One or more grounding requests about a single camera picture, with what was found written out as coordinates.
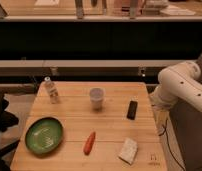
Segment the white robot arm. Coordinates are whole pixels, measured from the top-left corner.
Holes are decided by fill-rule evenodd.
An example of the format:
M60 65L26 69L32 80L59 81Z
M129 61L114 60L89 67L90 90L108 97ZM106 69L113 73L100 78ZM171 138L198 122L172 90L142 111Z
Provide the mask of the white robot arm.
M202 84L198 82L201 69L194 61L184 61L162 69L159 84L150 94L151 102L169 109L182 99L202 113Z

